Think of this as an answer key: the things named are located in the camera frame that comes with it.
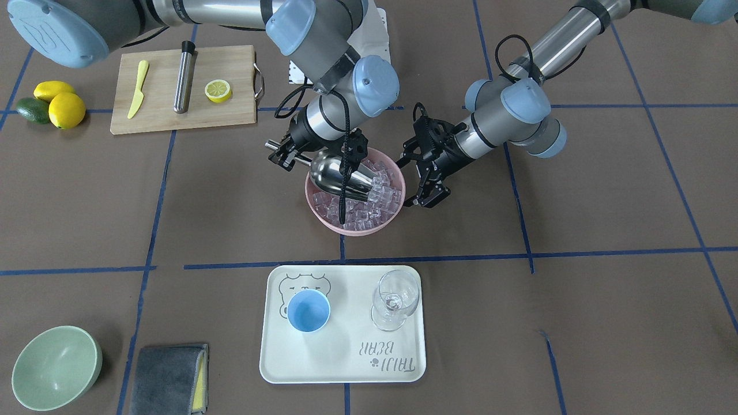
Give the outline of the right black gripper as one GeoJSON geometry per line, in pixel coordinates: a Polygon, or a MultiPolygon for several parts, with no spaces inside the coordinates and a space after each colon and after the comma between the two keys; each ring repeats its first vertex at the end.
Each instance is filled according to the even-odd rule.
{"type": "Polygon", "coordinates": [[[280,142],[268,140],[265,144],[272,151],[268,159],[280,168],[290,172],[295,164],[310,167],[312,159],[304,152],[316,152],[317,142],[314,132],[306,121],[301,118],[292,118],[284,139],[280,142]]]}

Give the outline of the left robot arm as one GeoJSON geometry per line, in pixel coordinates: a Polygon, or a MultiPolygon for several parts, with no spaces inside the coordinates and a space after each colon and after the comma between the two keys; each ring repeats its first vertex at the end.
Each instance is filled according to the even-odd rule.
{"type": "Polygon", "coordinates": [[[579,1],[493,80],[473,82],[465,94],[469,116],[459,123],[434,119],[421,103],[413,110],[414,136],[403,144],[398,167],[416,163],[419,184],[404,206],[435,207],[448,197],[445,179],[509,142],[533,157],[561,152],[567,131],[552,118],[543,83],[564,73],[588,42],[635,9],[652,10],[701,24],[736,17],[735,1],[579,1]]]}

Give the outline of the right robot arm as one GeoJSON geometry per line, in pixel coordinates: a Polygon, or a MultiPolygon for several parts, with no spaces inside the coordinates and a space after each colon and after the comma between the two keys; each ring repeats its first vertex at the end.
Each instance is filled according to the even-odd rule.
{"type": "Polygon", "coordinates": [[[10,1],[10,22],[50,60],[84,68],[146,32],[180,24],[265,31],[317,92],[298,113],[269,160],[292,170],[304,152],[326,149],[342,170],[367,157],[360,125],[393,105],[399,81],[392,65],[362,56],[349,37],[376,8],[367,1],[10,1]]]}

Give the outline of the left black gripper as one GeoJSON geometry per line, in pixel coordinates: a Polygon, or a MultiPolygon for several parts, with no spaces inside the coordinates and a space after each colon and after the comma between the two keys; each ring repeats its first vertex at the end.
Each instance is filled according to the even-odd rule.
{"type": "Polygon", "coordinates": [[[468,126],[464,122],[453,125],[444,120],[418,118],[413,129],[413,137],[404,142],[404,165],[415,162],[421,170],[416,191],[408,194],[403,206],[431,209],[451,194],[442,180],[432,180],[432,171],[437,171],[440,178],[448,177],[475,160],[457,140],[457,135],[466,132],[468,126]]]}

